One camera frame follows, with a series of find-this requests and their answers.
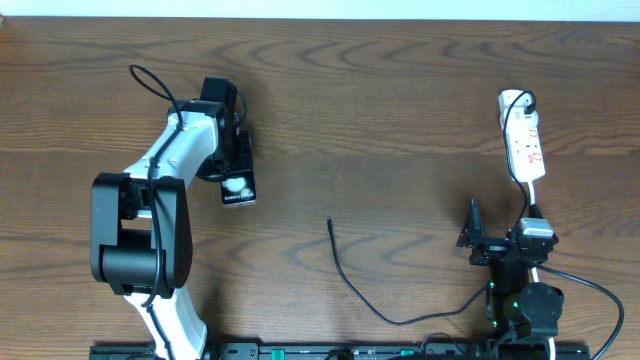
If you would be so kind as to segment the black flip smartphone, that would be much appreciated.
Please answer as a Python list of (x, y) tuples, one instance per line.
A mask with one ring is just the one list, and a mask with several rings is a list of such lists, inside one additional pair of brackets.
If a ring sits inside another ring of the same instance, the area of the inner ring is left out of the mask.
[(225, 206), (243, 206), (257, 200), (250, 132), (243, 129), (236, 137), (238, 158), (228, 178), (221, 183), (221, 199)]

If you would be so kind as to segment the white power strip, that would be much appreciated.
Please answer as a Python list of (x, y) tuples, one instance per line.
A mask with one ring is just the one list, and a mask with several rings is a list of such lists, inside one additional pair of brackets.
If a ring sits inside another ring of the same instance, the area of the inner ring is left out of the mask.
[(506, 130), (510, 169), (521, 183), (533, 182), (545, 175), (543, 152), (538, 132), (538, 113), (525, 114), (523, 108), (505, 110), (501, 128)]

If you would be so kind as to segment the white USB wall charger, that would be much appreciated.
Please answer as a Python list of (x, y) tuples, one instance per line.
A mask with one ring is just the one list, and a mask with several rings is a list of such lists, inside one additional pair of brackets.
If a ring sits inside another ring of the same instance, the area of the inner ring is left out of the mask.
[(528, 127), (538, 125), (536, 97), (531, 91), (507, 89), (498, 96), (501, 127), (506, 118), (521, 120)]

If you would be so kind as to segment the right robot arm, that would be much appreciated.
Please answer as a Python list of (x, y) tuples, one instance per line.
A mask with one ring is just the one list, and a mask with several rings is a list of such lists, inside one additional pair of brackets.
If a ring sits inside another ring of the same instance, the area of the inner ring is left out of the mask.
[(486, 315), (495, 335), (478, 346), (492, 359), (551, 359), (558, 335), (563, 292), (533, 279), (536, 263), (548, 260), (558, 243), (549, 221), (533, 206), (503, 237), (486, 234), (479, 206), (472, 201), (456, 245), (469, 248), (469, 262), (490, 270)]

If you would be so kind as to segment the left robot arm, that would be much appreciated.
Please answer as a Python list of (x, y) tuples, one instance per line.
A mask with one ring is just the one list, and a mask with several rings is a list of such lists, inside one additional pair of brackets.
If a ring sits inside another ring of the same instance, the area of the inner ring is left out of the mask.
[(169, 90), (166, 127), (120, 173), (102, 172), (91, 188), (93, 277), (133, 306), (155, 344), (155, 359), (202, 359), (208, 329), (187, 288), (193, 257), (187, 190), (194, 179), (224, 182), (239, 160), (238, 90), (208, 77), (200, 95)]

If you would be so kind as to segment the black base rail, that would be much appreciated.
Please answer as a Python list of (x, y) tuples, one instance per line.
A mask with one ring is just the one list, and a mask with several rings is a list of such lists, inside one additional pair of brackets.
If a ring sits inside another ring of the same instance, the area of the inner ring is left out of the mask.
[[(504, 344), (499, 357), (479, 346), (469, 349), (467, 344), (453, 342), (428, 342), (426, 345), (410, 344), (270, 344), (249, 342), (221, 343), (205, 347), (201, 359), (220, 360), (294, 360), (294, 359), (549, 359), (543, 345)], [(590, 359), (585, 345), (556, 344), (555, 359)], [(96, 345), (89, 349), (88, 359), (161, 359), (156, 356), (155, 345)]]

